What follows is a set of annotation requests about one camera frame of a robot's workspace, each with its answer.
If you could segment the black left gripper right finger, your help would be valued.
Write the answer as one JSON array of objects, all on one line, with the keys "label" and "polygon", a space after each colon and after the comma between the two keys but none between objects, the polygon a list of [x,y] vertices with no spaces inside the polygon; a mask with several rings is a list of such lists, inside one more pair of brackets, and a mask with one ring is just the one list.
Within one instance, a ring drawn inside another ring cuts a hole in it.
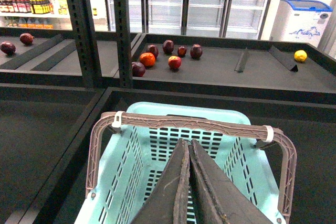
[{"label": "black left gripper right finger", "polygon": [[197,223],[271,223],[197,140],[191,140],[188,147],[191,196]]}]

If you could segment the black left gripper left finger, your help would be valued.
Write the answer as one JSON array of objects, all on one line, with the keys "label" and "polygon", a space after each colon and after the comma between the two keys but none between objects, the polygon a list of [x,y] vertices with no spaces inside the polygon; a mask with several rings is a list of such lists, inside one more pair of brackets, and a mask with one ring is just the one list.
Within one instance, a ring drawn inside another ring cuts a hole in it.
[{"label": "black left gripper left finger", "polygon": [[132,223],[187,223],[190,178],[188,143],[179,139],[156,186]]}]

